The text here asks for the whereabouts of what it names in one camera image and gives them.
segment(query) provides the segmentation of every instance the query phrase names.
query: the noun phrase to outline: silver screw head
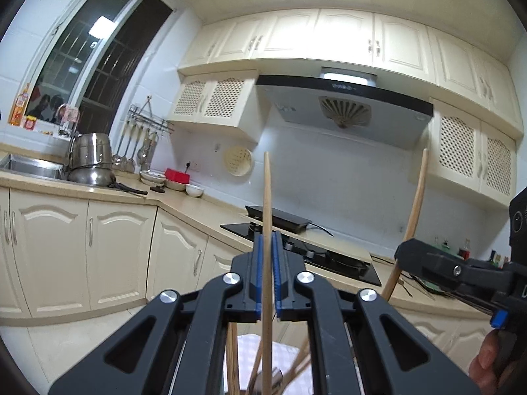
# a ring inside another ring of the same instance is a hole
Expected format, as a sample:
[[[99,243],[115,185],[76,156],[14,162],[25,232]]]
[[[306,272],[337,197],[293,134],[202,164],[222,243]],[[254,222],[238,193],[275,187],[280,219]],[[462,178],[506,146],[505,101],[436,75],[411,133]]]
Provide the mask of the silver screw head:
[[[173,303],[178,299],[178,294],[176,293],[176,291],[166,290],[159,295],[159,299],[163,303]]]
[[[225,282],[228,285],[236,285],[238,282],[240,282],[240,276],[238,273],[226,273],[223,275],[223,282]]]
[[[309,284],[315,280],[315,275],[311,272],[300,272],[297,275],[298,282]]]
[[[365,290],[359,292],[359,296],[364,301],[373,301],[377,298],[377,293],[371,288],[366,288]]]

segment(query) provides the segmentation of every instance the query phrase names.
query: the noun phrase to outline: finger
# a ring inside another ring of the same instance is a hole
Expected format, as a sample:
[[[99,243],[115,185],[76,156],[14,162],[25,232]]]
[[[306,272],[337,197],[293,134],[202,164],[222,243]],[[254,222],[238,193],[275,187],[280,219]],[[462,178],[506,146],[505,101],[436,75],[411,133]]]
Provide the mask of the finger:
[[[482,395],[493,395],[496,392],[496,376],[491,370],[484,370],[478,357],[475,357],[468,367],[468,375],[478,385]]]
[[[516,364],[518,361],[513,361],[509,365],[505,367],[505,370],[503,370],[503,373],[501,373],[500,381],[498,383],[498,386],[501,386],[505,380],[511,375],[512,371],[514,370],[514,367],[516,367]]]
[[[500,349],[500,342],[497,337],[497,330],[493,329],[489,332],[483,343],[481,343],[480,352],[478,354],[478,360],[483,370],[487,370],[497,357],[497,353]]]

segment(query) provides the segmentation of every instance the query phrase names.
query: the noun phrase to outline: blue button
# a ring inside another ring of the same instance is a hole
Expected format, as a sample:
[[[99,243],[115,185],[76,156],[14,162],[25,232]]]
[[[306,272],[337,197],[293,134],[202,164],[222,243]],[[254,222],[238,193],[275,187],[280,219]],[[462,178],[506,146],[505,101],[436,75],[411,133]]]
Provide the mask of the blue button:
[[[509,313],[506,310],[498,310],[494,313],[491,319],[491,327],[496,329],[502,329],[505,325]]]

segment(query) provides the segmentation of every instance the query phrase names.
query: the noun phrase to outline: stainless steel pot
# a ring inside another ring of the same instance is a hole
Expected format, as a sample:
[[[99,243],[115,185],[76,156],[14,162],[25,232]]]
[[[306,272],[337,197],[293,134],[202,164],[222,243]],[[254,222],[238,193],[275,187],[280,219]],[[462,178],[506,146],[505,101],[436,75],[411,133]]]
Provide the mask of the stainless steel pot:
[[[91,168],[97,166],[110,170],[112,147],[107,134],[84,134],[73,140],[69,156],[69,168]]]
[[[113,172],[101,167],[74,169],[68,174],[68,181],[94,187],[117,188],[128,193],[148,194],[146,191],[136,190],[135,188],[127,187],[124,184],[116,182]]]

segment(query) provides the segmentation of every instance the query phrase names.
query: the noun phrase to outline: stove burner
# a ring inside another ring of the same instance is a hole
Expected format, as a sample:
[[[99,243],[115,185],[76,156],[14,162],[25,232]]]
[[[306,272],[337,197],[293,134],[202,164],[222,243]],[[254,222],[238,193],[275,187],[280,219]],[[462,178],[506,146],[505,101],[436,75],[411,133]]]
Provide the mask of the stove burner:
[[[254,241],[255,233],[262,232],[262,226],[254,222],[225,224],[220,227],[251,242]],[[319,248],[300,239],[284,235],[283,233],[282,241],[285,250],[302,255],[306,263],[345,277],[356,279],[357,281],[381,286],[377,272],[371,263],[365,263],[331,250]]]

